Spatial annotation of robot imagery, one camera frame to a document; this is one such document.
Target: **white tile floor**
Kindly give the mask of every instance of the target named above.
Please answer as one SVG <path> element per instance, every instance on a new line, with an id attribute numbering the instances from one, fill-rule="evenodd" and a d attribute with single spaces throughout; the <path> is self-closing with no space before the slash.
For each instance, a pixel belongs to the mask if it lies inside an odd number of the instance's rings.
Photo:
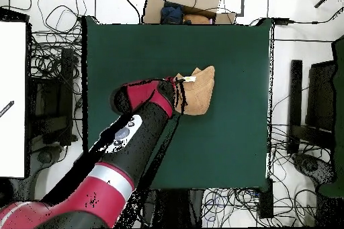
<path id="1" fill-rule="evenodd" d="M 236 22 L 238 24 L 250 24 L 254 19 L 259 17 L 288 17 L 294 21 L 327 21 L 340 7 L 343 6 L 343 0 L 328 0 L 318 9 L 314 8 L 314 5 L 319 0 L 245 0 L 245 15 L 244 17 L 238 17 Z M 39 7 L 42 11 L 43 17 L 47 15 L 58 5 L 66 5 L 74 12 L 77 12 L 75 0 L 32 0 L 32 7 L 29 11 L 23 11 L 30 15 L 30 22 L 32 24 L 33 31 L 48 30 L 48 28 L 42 22 L 42 15 L 40 14 Z M 133 8 L 125 0 L 77 0 L 77 5 L 80 14 L 86 13 L 87 15 L 95 15 L 96 18 L 103 24 L 137 24 L 138 16 Z M 131 0 L 136 6 L 140 14 L 142 15 L 145 0 Z M 0 0 L 0 5 L 7 5 L 8 0 Z M 28 8 L 30 0 L 11 0 L 11 6 Z M 220 7 L 241 12 L 241 0 L 221 0 Z M 55 26 L 58 23 L 58 19 L 64 8 L 58 8 L 49 17 L 47 23 L 51 26 Z M 74 17 L 71 13 L 64 12 L 61 17 L 58 28 L 60 30 L 66 30 L 70 28 L 74 23 Z M 308 85 L 308 71 L 311 64 L 316 62 L 322 62 L 326 60 L 332 60 L 331 53 L 331 41 L 336 40 L 344 34 L 344 15 L 339 14 L 334 20 L 331 20 L 325 24 L 310 25 L 310 24 L 292 24 L 288 26 L 277 26 L 275 28 L 275 48 L 274 48 L 274 77 L 273 77 L 273 105 L 279 100 L 288 96 L 289 85 L 289 70 L 290 61 L 292 59 L 301 59 L 304 62 L 303 70 L 303 87 Z M 328 42 L 301 42 L 301 41 L 288 41 L 288 40 L 322 40 Z M 303 92 L 302 101 L 302 120 L 304 122 L 306 112 L 306 97 L 307 90 Z M 288 100 L 281 102 L 273 112 L 273 124 L 287 124 L 287 110 Z M 276 128 L 286 131 L 285 126 L 276 126 Z M 73 133 L 78 135 L 76 128 L 73 127 Z M 273 134 L 277 139 L 285 140 L 283 136 Z M 39 180 L 36 186 L 36 199 L 40 199 L 46 193 L 48 193 L 55 184 L 65 175 L 65 173 L 73 165 L 73 161 L 80 155 L 82 151 L 81 141 L 73 143 L 70 147 L 67 157 L 61 163 L 57 163 L 41 172 Z M 287 197 L 287 191 L 284 185 L 290 192 L 290 197 L 293 198 L 295 193 L 301 189 L 309 188 L 314 189 L 310 179 L 299 174 L 295 171 L 293 165 L 288 162 L 282 166 L 275 164 L 274 174 L 281 180 L 281 182 L 274 183 L 273 192 L 275 196 L 276 206 L 281 208 L 275 208 L 275 213 L 288 212 L 288 208 L 291 205 L 290 200 L 284 199 L 278 201 L 281 198 Z M 228 190 L 221 190 L 221 194 L 228 194 Z M 301 193 L 298 196 L 298 201 L 302 205 L 315 206 L 315 199 L 311 193 Z M 220 205 L 226 203 L 225 199 L 218 198 L 215 201 L 217 204 L 217 211 L 223 210 L 223 212 L 217 213 L 215 208 L 204 218 L 204 227 L 217 227 L 223 224 L 223 227 L 248 227 L 256 226 L 256 221 L 252 215 L 247 211 L 239 207 L 240 203 L 235 202 L 233 199 L 231 202 L 233 206 L 227 206 L 225 209 Z M 294 212 L 284 214 L 284 216 L 295 216 Z M 294 218 L 277 217 L 277 219 L 284 225 L 291 226 Z M 269 222 L 274 224 L 279 223 L 278 220 L 258 220 L 259 225 L 269 225 Z"/>

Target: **beige towel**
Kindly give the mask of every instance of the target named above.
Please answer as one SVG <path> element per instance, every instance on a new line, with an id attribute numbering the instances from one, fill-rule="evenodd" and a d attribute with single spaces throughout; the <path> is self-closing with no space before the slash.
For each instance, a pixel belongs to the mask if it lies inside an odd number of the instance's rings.
<path id="1" fill-rule="evenodd" d="M 210 24 L 210 20 L 203 15 L 184 15 L 184 21 L 191 21 L 192 24 Z"/>
<path id="2" fill-rule="evenodd" d="M 185 99 L 187 105 L 184 108 L 184 114 L 190 116 L 198 116 L 205 114 L 210 105 L 210 99 L 212 98 L 212 90 L 214 88 L 214 66 L 209 66 L 204 70 L 196 68 L 191 74 L 196 77 L 195 82 L 183 82 Z M 183 102 L 183 96 L 181 94 L 181 87 L 178 87 L 178 96 L 175 96 L 175 110 L 181 113 L 181 104 Z"/>

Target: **brown cardboard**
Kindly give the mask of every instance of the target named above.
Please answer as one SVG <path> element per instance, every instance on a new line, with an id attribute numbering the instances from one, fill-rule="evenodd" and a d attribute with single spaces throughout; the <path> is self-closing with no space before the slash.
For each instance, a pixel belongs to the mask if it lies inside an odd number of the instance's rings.
<path id="1" fill-rule="evenodd" d="M 236 13 L 216 13 L 220 0 L 166 0 L 184 6 L 185 13 L 204 15 L 209 19 L 215 19 L 215 24 L 233 24 Z M 143 22 L 145 24 L 159 24 L 161 9 L 164 0 L 146 0 Z"/>
<path id="2" fill-rule="evenodd" d="M 215 24 L 233 24 L 236 16 L 236 13 L 217 13 Z"/>
<path id="3" fill-rule="evenodd" d="M 164 7 L 163 0 L 146 0 L 144 8 L 144 24 L 159 24 L 161 20 L 161 9 Z"/>

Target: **green tabletop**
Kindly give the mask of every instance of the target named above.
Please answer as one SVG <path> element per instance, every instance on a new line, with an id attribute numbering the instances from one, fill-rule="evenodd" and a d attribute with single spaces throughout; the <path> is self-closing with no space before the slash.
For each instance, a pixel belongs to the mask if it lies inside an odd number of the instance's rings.
<path id="1" fill-rule="evenodd" d="M 269 20 L 260 26 L 100 25 L 88 17 L 88 147 L 118 117 L 108 98 L 119 85 L 214 65 L 208 112 L 181 117 L 152 188 L 264 187 L 270 28 Z"/>

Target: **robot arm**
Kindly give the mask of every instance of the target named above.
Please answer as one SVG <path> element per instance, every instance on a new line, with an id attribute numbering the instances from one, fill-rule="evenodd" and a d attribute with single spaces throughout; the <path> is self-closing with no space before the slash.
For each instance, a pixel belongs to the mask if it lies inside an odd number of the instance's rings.
<path id="1" fill-rule="evenodd" d="M 28 201 L 3 208 L 0 229 L 112 228 L 172 116 L 174 92 L 171 79 L 126 84 L 115 91 L 112 109 L 135 114 L 124 128 L 112 132 L 112 145 L 88 176 L 57 205 Z"/>

